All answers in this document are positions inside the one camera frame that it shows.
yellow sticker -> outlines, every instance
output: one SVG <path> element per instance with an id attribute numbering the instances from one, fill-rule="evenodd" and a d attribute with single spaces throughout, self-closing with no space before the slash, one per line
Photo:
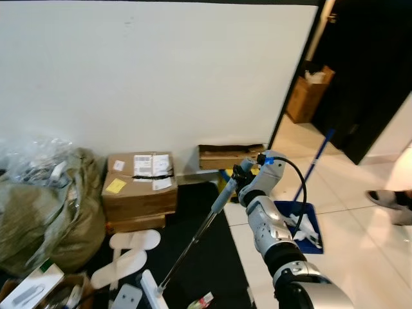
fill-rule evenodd
<path id="1" fill-rule="evenodd" d="M 112 193 L 119 193 L 120 190 L 126 185 L 127 182 L 124 182 L 123 180 L 115 178 L 111 184 L 108 185 L 106 188 L 106 191 L 112 192 Z"/>

blue mop handle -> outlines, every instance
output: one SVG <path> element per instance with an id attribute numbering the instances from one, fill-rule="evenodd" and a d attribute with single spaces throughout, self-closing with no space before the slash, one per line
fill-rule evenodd
<path id="1" fill-rule="evenodd" d="M 326 134 L 324 140 L 323 140 L 323 144 L 321 146 L 321 148 L 319 148 L 319 150 L 317 151 L 317 154 L 314 158 L 314 160 L 312 161 L 312 164 L 309 167 L 309 170 L 306 172 L 306 175 L 304 176 L 304 182 L 306 183 L 310 174 L 312 173 L 313 169 L 315 168 L 315 165 L 319 159 L 319 157 L 321 156 L 322 152 L 324 151 L 324 148 L 326 147 L 327 143 L 331 140 L 333 134 L 335 134 L 335 129 L 329 129 L 328 133 Z M 299 197 L 300 193 L 302 192 L 302 185 L 300 186 L 299 190 L 296 193 L 296 196 L 294 198 L 294 202 L 297 201 L 297 198 Z"/>

blue dustpan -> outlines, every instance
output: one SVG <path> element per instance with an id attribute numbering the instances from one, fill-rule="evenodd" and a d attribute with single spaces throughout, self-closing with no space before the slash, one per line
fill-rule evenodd
<path id="1" fill-rule="evenodd" d="M 279 212 L 284 215 L 285 217 L 289 217 L 291 213 L 295 214 L 296 216 L 299 215 L 301 212 L 302 203 L 299 201 L 275 201 L 274 202 Z M 316 233 L 319 234 L 319 243 L 322 246 L 322 249 L 316 248 L 310 241 L 306 238 L 304 240 L 295 240 L 296 244 L 299 246 L 299 249 L 303 253 L 307 254 L 323 254 L 323 241 L 322 241 L 322 234 L 319 230 L 319 225 L 317 224 L 315 209 L 312 204 L 306 203 L 306 211 L 305 214 L 308 215 L 308 219 Z M 294 231 L 294 227 L 289 227 L 290 232 Z"/>

white slipper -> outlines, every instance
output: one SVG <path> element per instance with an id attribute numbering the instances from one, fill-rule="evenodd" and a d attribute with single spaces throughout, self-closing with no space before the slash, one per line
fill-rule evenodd
<path id="1" fill-rule="evenodd" d="M 139 230 L 138 232 L 116 233 L 110 238 L 110 247 L 113 249 L 140 249 L 151 250 L 160 242 L 160 233 L 157 230 Z"/>
<path id="2" fill-rule="evenodd" d="M 109 285 L 112 281 L 122 279 L 138 272 L 145 265 L 147 254 L 143 250 L 132 249 L 114 262 L 94 272 L 90 282 L 96 290 Z"/>

cardboard box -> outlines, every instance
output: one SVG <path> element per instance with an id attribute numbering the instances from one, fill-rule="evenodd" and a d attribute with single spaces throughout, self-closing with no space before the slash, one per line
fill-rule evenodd
<path id="1" fill-rule="evenodd" d="M 325 73 L 322 84 L 309 84 L 306 79 L 299 77 L 292 96 L 290 97 L 286 112 L 295 124 L 310 122 L 335 74 L 329 67 L 322 69 Z"/>
<path id="2" fill-rule="evenodd" d="M 165 215 L 137 217 L 125 221 L 113 221 L 106 223 L 106 232 L 109 235 L 121 232 L 133 232 L 136 230 L 148 230 L 164 228 L 166 225 Z"/>
<path id="3" fill-rule="evenodd" d="M 256 160 L 266 150 L 263 144 L 254 145 L 199 145 L 200 169 L 233 169 L 245 158 Z"/>
<path id="4" fill-rule="evenodd" d="M 21 280 L 7 280 L 0 291 L 0 302 L 3 301 L 13 290 L 20 284 Z M 42 300 L 41 303 L 36 307 L 36 309 L 44 308 L 47 305 L 48 297 L 51 297 L 54 291 L 60 290 L 65 286 L 75 286 L 80 285 L 82 288 L 82 297 L 84 298 L 93 293 L 94 289 L 90 284 L 90 280 L 86 274 L 73 274 L 66 275 L 64 279 L 50 292 L 46 299 Z M 93 307 L 93 297 L 89 297 L 84 301 L 79 308 L 80 309 L 92 309 Z"/>
<path id="5" fill-rule="evenodd" d="M 176 210 L 178 186 L 174 177 L 168 177 L 167 181 L 171 185 L 160 190 L 153 189 L 152 180 L 132 178 L 135 173 L 135 155 L 169 155 L 170 173 L 173 173 L 171 153 L 145 152 L 109 156 L 102 200 L 107 221 L 111 224 L 136 220 L 137 217 L 172 214 Z"/>

